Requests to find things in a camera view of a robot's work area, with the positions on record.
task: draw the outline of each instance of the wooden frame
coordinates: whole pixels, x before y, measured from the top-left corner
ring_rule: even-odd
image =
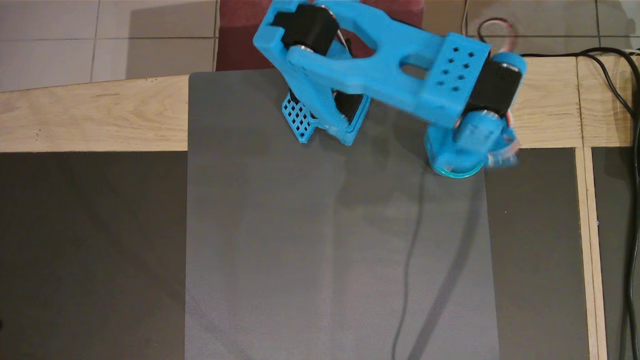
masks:
[[[631,74],[604,58],[621,93]],[[529,59],[514,107],[522,147],[573,147],[590,359],[607,359],[591,147],[630,144],[630,119],[589,59]],[[188,76],[0,93],[0,152],[186,151]]]

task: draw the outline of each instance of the hole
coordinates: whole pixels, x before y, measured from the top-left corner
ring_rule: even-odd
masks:
[[[400,60],[400,70],[405,74],[424,80],[433,61],[420,54],[409,54]]]
[[[351,55],[354,58],[368,58],[376,53],[378,45],[373,37],[367,36],[360,38],[358,35],[345,30],[339,29],[340,33],[344,37],[347,45],[351,48]],[[340,44],[341,51],[344,49],[344,45],[338,36],[335,37],[338,44]]]

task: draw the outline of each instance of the wire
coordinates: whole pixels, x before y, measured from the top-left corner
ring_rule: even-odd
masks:
[[[605,74],[605,78],[607,80],[607,84],[611,88],[611,91],[614,93],[616,98],[620,101],[620,103],[627,109],[629,115],[631,115],[633,125],[634,125],[634,134],[633,134],[633,177],[634,177],[634,187],[633,187],[633,197],[632,197],[632,211],[633,213],[633,236],[629,237],[627,244],[627,258],[625,264],[625,290],[624,290],[624,299],[625,299],[625,307],[627,310],[627,316],[629,320],[629,329],[631,335],[631,347],[632,347],[632,355],[634,360],[640,360],[639,346],[638,346],[638,330],[637,330],[637,321],[636,321],[636,310],[634,308],[634,273],[636,271],[636,258],[638,252],[638,243],[640,240],[640,174],[639,174],[639,166],[638,166],[638,150],[639,150],[639,140],[640,140],[640,117],[638,109],[634,111],[627,102],[622,98],[616,87],[611,82],[609,77],[609,73],[605,68],[602,61],[600,61],[595,56],[590,53],[614,53],[620,55],[631,67],[631,71],[633,72],[634,79],[636,81],[636,90],[635,94],[637,95],[638,88],[640,88],[640,70],[636,65],[633,58],[628,53],[638,53],[635,50],[620,50],[612,47],[593,47],[591,49],[586,49],[579,53],[571,53],[571,54],[560,54],[560,55],[550,55],[550,56],[586,56],[596,61],[600,68],[602,68],[603,73]],[[523,54],[522,56],[547,56],[544,54]]]
[[[465,24],[467,23],[467,13],[469,11],[469,0],[465,0],[465,8],[462,10],[462,21],[460,21],[460,33],[462,35],[467,35],[467,27]]]
[[[349,49],[349,46],[347,46],[347,42],[344,39],[344,36],[342,36],[342,33],[340,32],[340,30],[338,30],[338,38],[340,39],[340,42],[342,42],[342,45],[344,45],[344,47]]]
[[[625,109],[629,112],[629,115],[631,115],[632,118],[635,118],[636,113],[635,111],[629,106],[629,104],[627,103],[626,100],[624,100],[624,98],[622,98],[622,95],[620,95],[620,93],[618,92],[618,90],[616,89],[616,87],[613,85],[613,81],[611,81],[611,77],[609,76],[609,71],[607,70],[607,67],[604,65],[604,63],[602,63],[602,61],[600,61],[600,59],[598,59],[597,57],[588,54],[588,53],[569,53],[569,54],[522,54],[522,56],[526,56],[526,57],[532,57],[532,58],[561,58],[561,57],[576,57],[576,56],[584,56],[586,58],[589,58],[593,61],[595,61],[600,68],[602,69],[602,72],[604,74],[604,78],[607,81],[607,84],[609,85],[609,88],[611,89],[611,92],[614,94],[614,96],[618,99],[618,101],[622,104],[622,106],[625,107]]]
[[[396,360],[398,341],[400,340],[400,333],[402,332],[402,327],[406,318],[406,308],[409,303],[409,267],[411,265],[413,251],[415,250],[415,243],[418,242],[418,235],[420,234],[420,227],[422,225],[422,216],[424,213],[424,183],[426,174],[426,167],[423,167],[420,172],[420,182],[418,183],[418,212],[415,216],[415,227],[413,228],[413,234],[411,236],[411,241],[409,242],[409,251],[407,251],[406,258],[404,259],[402,310],[400,312],[400,321],[398,322],[396,334],[394,335],[394,342],[391,346],[391,360]]]
[[[517,41],[516,30],[508,20],[503,19],[501,17],[492,17],[491,19],[486,19],[485,21],[482,21],[480,25],[478,25],[477,33],[480,41],[486,42],[486,40],[484,39],[484,35],[482,34],[482,28],[489,24],[498,24],[509,32],[507,42],[504,44],[504,46],[500,50],[498,50],[498,53],[501,53],[503,51],[513,51],[513,49],[515,49],[516,47],[516,41]]]

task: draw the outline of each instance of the black cable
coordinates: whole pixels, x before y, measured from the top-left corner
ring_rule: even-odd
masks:
[[[626,259],[626,269],[625,269],[625,306],[627,309],[627,316],[629,319],[629,329],[631,335],[631,347],[632,347],[632,355],[634,360],[640,360],[639,346],[638,346],[638,330],[637,330],[637,322],[636,322],[636,310],[634,308],[634,273],[636,270],[636,258],[638,251],[638,243],[640,240],[640,174],[638,169],[638,150],[639,150],[639,138],[640,138],[640,117],[638,116],[639,112],[634,111],[627,102],[622,98],[616,87],[611,82],[609,77],[609,73],[607,69],[604,67],[604,64],[595,56],[590,53],[614,53],[620,55],[631,67],[631,71],[634,74],[634,78],[636,81],[636,90],[634,95],[637,97],[640,92],[640,70],[636,65],[633,58],[620,49],[615,49],[612,47],[593,47],[591,49],[586,49],[579,53],[570,53],[570,54],[558,54],[558,55],[546,55],[546,54],[523,54],[522,56],[539,56],[539,57],[558,57],[558,56],[586,56],[598,63],[603,73],[605,74],[605,78],[607,80],[607,84],[611,91],[619,100],[619,102],[627,109],[629,115],[631,115],[633,125],[634,125],[634,135],[633,135],[633,177],[634,177],[634,196],[632,196],[632,211],[634,212],[634,233],[628,240],[627,244],[627,259]]]
[[[585,56],[585,57],[595,61],[600,66],[600,68],[602,69],[602,72],[604,74],[604,78],[607,81],[607,84],[609,85],[609,88],[611,89],[611,92],[613,92],[613,95],[615,95],[615,97],[622,104],[622,106],[625,107],[625,109],[629,112],[629,115],[631,115],[632,118],[635,118],[636,113],[633,111],[631,106],[629,106],[629,104],[626,102],[626,100],[624,100],[624,98],[622,98],[622,95],[620,95],[620,93],[618,92],[618,89],[616,89],[615,85],[613,85],[613,81],[611,81],[611,77],[609,76],[609,71],[607,71],[607,67],[597,57],[595,57],[595,56],[593,56],[591,54],[588,54],[588,53],[571,53],[571,54],[560,54],[560,55],[522,54],[522,56],[527,56],[527,57],[532,57],[532,58],[558,58],[558,57]]]

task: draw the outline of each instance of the mesh pattern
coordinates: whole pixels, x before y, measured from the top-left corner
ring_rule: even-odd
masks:
[[[282,113],[287,119],[289,126],[291,126],[296,138],[298,138],[298,141],[301,143],[309,141],[316,127],[311,125],[311,112],[307,110],[302,102],[296,104],[291,100],[289,94],[287,94],[287,98],[282,103]]]

